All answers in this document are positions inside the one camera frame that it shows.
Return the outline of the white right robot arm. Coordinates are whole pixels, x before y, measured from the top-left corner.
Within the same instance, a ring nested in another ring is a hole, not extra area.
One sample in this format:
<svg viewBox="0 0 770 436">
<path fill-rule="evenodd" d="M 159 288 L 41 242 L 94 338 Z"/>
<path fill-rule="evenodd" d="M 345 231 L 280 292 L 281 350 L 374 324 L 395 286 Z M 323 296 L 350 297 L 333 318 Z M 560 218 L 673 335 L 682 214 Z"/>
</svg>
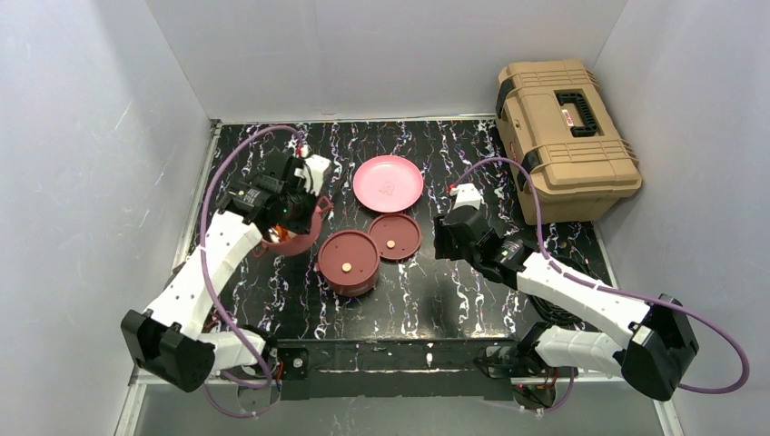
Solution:
<svg viewBox="0 0 770 436">
<path fill-rule="evenodd" d="M 471 206 L 433 225 L 436 258 L 463 260 L 488 281 L 552 303 L 591 327 L 537 322 L 506 353 L 480 356 L 477 364 L 496 375 L 562 367 L 603 372 L 654 400 L 671 399 L 699 352 L 678 300 L 665 295 L 650 303 L 602 292 L 601 281 L 546 257 L 531 241 L 502 236 Z"/>
</svg>

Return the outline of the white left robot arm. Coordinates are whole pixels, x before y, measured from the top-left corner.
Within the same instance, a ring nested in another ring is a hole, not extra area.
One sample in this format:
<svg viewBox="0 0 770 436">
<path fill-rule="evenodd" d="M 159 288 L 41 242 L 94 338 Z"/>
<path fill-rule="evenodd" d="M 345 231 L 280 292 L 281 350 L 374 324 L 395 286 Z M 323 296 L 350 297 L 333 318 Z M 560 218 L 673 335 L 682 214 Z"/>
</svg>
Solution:
<svg viewBox="0 0 770 436">
<path fill-rule="evenodd" d="M 242 260 L 275 226 L 295 237 L 320 224 L 321 189 L 332 162 L 317 154 L 269 154 L 263 169 L 228 183 L 198 246 L 142 312 L 130 310 L 121 331 L 134 363 L 181 391 L 238 366 L 264 366 L 268 335 L 251 328 L 207 333 L 211 309 Z"/>
</svg>

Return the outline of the dark red round lid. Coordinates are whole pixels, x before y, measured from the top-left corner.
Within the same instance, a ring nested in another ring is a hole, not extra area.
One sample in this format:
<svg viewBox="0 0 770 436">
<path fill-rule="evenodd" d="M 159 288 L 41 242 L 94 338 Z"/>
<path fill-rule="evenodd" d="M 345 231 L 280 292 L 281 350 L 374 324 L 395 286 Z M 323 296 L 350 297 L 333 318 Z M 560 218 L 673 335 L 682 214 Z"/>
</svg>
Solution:
<svg viewBox="0 0 770 436">
<path fill-rule="evenodd" d="M 375 242 L 367 233 L 345 230 L 331 235 L 321 246 L 318 255 L 320 266 L 329 267 L 341 263 L 361 265 L 363 268 L 380 267 L 380 254 Z"/>
<path fill-rule="evenodd" d="M 368 235 L 375 242 L 380 258 L 399 262 L 415 254 L 422 243 L 422 232 L 415 219 L 404 213 L 387 213 L 376 218 Z"/>
</svg>

